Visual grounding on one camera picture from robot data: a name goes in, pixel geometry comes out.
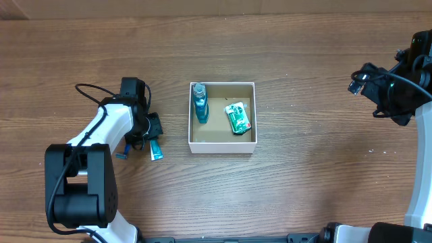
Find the teal toothpaste tube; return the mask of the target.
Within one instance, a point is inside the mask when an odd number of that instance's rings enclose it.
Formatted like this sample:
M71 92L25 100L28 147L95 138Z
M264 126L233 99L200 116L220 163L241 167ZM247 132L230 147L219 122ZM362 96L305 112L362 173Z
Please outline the teal toothpaste tube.
M157 140L150 141L151 161L156 161L164 158L161 147Z

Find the teal mouthwash bottle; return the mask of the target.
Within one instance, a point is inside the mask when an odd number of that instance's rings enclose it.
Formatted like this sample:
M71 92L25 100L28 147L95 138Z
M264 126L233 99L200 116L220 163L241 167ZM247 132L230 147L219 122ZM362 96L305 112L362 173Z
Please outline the teal mouthwash bottle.
M209 104L206 86L203 83L196 83L193 86L193 100L195 113L200 124L206 124L209 118Z

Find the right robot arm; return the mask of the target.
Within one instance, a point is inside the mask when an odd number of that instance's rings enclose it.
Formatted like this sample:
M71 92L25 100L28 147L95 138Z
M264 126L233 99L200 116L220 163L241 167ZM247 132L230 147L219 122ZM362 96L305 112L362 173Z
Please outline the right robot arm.
M372 101L375 118L399 126L415 124L414 182L403 223L356 227L332 222L310 242L431 243L431 31L414 33L410 46L399 50L395 60L390 69L365 63L352 73L348 91Z

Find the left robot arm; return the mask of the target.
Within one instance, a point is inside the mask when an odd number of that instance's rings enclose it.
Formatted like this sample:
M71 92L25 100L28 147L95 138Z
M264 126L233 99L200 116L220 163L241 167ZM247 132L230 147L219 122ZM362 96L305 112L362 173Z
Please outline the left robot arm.
M59 235L87 234L96 242L144 242L138 227L118 210L112 158L150 145L151 159L162 159L157 142L163 128L151 113L151 90L138 78L122 78L120 92L96 102L97 115L65 144L45 151L45 211Z

